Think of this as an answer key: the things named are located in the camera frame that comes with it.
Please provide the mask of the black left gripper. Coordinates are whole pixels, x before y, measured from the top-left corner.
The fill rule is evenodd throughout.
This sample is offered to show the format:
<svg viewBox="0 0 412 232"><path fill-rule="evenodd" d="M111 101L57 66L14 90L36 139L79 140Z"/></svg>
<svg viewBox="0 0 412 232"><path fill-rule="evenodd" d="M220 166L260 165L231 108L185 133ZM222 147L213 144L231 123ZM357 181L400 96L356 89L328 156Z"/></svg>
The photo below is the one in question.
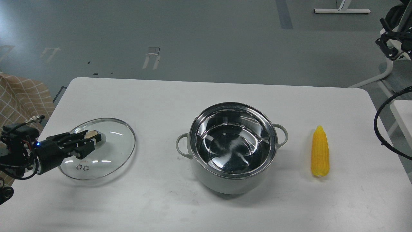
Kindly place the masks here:
<svg viewBox="0 0 412 232"><path fill-rule="evenodd" d="M68 157L83 160L101 141L102 135L98 131L84 130L72 134L65 132L36 142L33 149L35 174L41 175L60 166Z"/></svg>

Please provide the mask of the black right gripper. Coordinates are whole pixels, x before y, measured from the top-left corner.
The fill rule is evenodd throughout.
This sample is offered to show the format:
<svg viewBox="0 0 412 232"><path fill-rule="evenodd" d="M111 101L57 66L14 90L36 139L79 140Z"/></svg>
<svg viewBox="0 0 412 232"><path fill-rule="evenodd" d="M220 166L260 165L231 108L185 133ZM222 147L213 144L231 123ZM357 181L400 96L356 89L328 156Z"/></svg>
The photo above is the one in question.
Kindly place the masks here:
<svg viewBox="0 0 412 232"><path fill-rule="evenodd" d="M394 61L411 52L411 3L393 6L379 21L383 33L375 43L387 59Z"/></svg>

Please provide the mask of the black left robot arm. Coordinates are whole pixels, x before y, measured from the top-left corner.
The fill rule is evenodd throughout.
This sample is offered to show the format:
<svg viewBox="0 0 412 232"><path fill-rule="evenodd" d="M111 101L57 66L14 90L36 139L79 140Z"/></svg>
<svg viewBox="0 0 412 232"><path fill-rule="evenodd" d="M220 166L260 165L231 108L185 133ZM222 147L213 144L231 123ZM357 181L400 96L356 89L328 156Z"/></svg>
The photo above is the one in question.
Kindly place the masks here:
<svg viewBox="0 0 412 232"><path fill-rule="evenodd" d="M23 123L3 125L1 129L1 172L15 180L27 180L59 167L63 160L82 160L102 141L96 130L61 133L38 141L40 132L31 127L44 115L33 116Z"/></svg>

